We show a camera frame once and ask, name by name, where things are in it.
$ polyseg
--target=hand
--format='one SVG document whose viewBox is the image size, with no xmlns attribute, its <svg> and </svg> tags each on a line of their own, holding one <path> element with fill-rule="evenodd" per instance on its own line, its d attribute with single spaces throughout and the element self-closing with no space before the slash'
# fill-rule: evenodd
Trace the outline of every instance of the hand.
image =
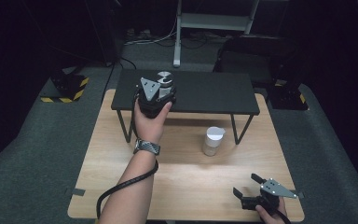
<svg viewBox="0 0 358 224">
<path fill-rule="evenodd" d="M 172 102 L 168 102 L 154 119 L 149 119 L 141 112 L 138 100 L 136 100 L 134 115 L 138 137 L 147 142 L 158 144 L 162 136 L 164 121 L 168 112 L 170 112 L 171 106 Z"/>
<path fill-rule="evenodd" d="M 277 214 L 270 216 L 266 209 L 264 209 L 261 205 L 257 205 L 255 210 L 258 212 L 258 215 L 260 215 L 264 222 L 266 222 L 266 224 L 284 224 L 284 221 Z M 282 197 L 279 198 L 278 211 L 287 216 L 284 200 Z"/>
</svg>

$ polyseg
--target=white cup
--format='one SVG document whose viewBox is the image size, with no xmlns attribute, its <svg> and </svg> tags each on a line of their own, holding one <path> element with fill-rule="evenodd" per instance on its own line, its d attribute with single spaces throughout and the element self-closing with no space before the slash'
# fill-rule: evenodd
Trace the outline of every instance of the white cup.
<svg viewBox="0 0 358 224">
<path fill-rule="evenodd" d="M 217 149 L 222 142 L 223 136 L 226 131 L 218 127 L 210 127 L 206 131 L 205 141 L 202 147 L 202 151 L 207 156 L 214 156 L 217 152 Z"/>
</svg>

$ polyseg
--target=black base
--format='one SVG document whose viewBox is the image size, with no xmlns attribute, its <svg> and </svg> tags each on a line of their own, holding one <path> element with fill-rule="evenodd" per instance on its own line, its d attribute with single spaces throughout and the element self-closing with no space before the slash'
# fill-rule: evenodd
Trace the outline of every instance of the black base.
<svg viewBox="0 0 358 224">
<path fill-rule="evenodd" d="M 77 100 L 78 93 L 85 87 L 85 84 L 82 85 L 85 79 L 86 77 L 84 76 L 66 75 L 62 80 L 55 80 L 54 82 L 52 78 L 50 78 L 40 92 L 40 97 L 51 99 L 65 98 L 71 101 Z"/>
<path fill-rule="evenodd" d="M 274 109 L 308 110 L 307 102 L 299 90 L 289 91 L 284 86 L 274 86 L 267 90 L 268 100 Z"/>
</svg>

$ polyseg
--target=finger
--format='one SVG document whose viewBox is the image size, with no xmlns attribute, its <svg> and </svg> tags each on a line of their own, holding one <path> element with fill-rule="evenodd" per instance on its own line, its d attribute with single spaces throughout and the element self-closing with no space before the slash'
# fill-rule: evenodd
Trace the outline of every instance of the finger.
<svg viewBox="0 0 358 224">
<path fill-rule="evenodd" d="M 264 209 L 263 206 L 257 205 L 255 207 L 255 210 L 258 212 L 258 215 L 264 220 L 266 223 L 272 223 L 274 221 L 274 218 L 269 215 L 269 213 Z"/>
<path fill-rule="evenodd" d="M 282 212 L 285 216 L 287 216 L 287 214 L 286 214 L 286 206 L 284 205 L 283 197 L 279 197 L 278 211 Z"/>
<path fill-rule="evenodd" d="M 136 99 L 135 101 L 135 107 L 134 107 L 134 110 L 133 110 L 134 114 L 135 114 L 135 117 L 138 117 L 138 116 L 144 116 L 144 113 L 142 113 L 141 111 L 141 107 L 139 106 L 139 102 L 138 102 L 138 99 Z"/>
<path fill-rule="evenodd" d="M 172 102 L 168 102 L 167 104 L 165 104 L 164 107 L 162 107 L 161 111 L 159 112 L 158 116 L 156 117 L 156 119 L 161 122 L 164 123 L 165 119 L 168 116 L 168 113 L 170 112 L 172 107 Z"/>
</svg>

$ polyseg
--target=watch strap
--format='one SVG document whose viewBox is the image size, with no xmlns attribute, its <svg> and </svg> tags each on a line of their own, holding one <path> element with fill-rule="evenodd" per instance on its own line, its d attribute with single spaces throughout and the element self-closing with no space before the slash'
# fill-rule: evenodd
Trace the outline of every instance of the watch strap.
<svg viewBox="0 0 358 224">
<path fill-rule="evenodd" d="M 133 151 L 133 154 L 135 154 L 139 150 L 145 150 L 145 151 L 149 151 L 149 152 L 155 154 L 156 156 L 158 156 L 159 149 L 160 149 L 159 145 L 144 141 L 140 138 L 137 138 L 136 142 L 135 142 L 135 149 Z"/>
</svg>

